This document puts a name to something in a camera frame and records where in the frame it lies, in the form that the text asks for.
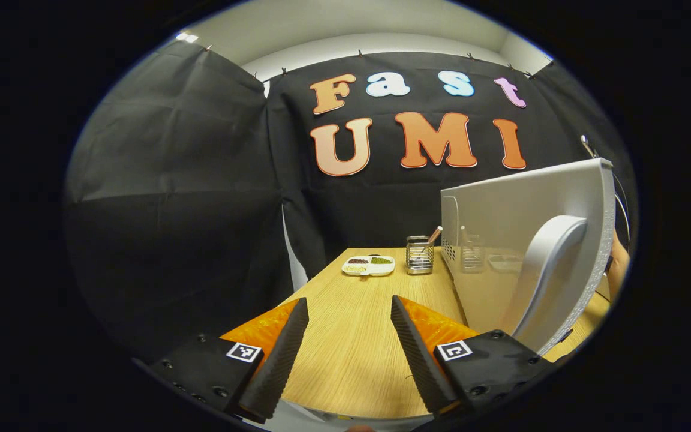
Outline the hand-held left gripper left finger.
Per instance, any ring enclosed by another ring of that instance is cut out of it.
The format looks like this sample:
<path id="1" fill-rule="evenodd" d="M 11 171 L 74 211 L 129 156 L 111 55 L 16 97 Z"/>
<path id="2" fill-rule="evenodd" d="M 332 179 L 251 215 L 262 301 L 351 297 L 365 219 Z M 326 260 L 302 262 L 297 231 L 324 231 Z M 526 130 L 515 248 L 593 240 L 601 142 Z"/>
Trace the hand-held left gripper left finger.
<path id="1" fill-rule="evenodd" d="M 134 364 L 209 413 L 264 424 L 274 416 L 308 323 L 307 299 L 296 298 L 222 335 L 194 334 Z"/>

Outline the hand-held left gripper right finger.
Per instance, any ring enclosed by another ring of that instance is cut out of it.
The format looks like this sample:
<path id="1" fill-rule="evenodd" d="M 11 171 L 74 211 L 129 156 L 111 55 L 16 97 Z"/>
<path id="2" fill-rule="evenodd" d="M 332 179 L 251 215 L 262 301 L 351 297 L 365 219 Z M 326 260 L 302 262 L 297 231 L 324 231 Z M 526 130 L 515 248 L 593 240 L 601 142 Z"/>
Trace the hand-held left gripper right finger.
<path id="1" fill-rule="evenodd" d="M 391 321 L 420 398 L 436 419 L 488 413 L 558 367 L 502 330 L 477 333 L 398 295 Z"/>

